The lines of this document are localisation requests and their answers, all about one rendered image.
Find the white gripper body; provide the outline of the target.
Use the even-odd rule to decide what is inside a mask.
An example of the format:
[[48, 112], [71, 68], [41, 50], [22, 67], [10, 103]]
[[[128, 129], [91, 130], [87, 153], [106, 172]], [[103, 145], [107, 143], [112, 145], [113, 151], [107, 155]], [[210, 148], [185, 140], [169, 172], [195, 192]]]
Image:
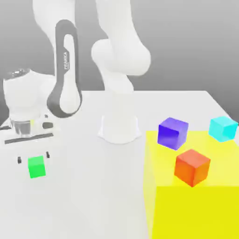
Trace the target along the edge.
[[30, 137], [14, 137], [3, 140], [3, 152], [47, 151], [55, 141], [53, 133], [43, 133]]

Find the small green cube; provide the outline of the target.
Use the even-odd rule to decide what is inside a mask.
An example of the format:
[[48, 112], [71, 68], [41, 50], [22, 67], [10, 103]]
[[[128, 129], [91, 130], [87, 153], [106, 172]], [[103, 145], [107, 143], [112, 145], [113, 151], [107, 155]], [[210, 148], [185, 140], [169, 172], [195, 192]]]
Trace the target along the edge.
[[28, 170], [30, 178], [46, 176], [44, 157], [41, 155], [28, 158]]

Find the small purple cube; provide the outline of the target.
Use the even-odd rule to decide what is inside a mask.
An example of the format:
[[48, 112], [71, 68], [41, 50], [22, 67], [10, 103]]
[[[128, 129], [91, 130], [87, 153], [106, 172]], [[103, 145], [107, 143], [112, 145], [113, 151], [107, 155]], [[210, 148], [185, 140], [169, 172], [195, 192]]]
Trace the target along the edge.
[[157, 143], [173, 150], [178, 150], [187, 139], [189, 124], [168, 117], [158, 126]]

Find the small orange cube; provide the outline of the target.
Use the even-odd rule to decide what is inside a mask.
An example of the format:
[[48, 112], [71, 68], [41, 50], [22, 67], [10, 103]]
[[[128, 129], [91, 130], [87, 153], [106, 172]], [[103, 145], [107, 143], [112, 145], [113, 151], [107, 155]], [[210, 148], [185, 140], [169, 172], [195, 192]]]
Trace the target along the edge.
[[208, 176], [210, 158], [189, 149], [176, 157], [174, 175], [194, 187]]

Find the small cyan cube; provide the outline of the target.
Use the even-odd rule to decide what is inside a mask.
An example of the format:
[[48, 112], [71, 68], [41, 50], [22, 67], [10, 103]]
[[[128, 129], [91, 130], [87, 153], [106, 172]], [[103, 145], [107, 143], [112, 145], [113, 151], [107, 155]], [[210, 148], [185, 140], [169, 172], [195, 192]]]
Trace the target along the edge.
[[210, 120], [208, 134], [218, 142], [233, 140], [238, 128], [238, 122], [226, 116], [216, 117]]

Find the large yellow box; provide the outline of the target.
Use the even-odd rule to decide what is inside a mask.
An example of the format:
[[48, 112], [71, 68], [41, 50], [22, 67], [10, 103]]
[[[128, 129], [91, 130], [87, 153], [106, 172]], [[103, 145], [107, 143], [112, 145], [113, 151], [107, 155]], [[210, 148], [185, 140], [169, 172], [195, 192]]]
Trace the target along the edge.
[[[239, 145], [189, 131], [177, 151], [146, 132], [143, 193], [149, 239], [239, 239]], [[176, 157], [194, 149], [210, 158], [207, 178], [194, 187], [174, 175]]]

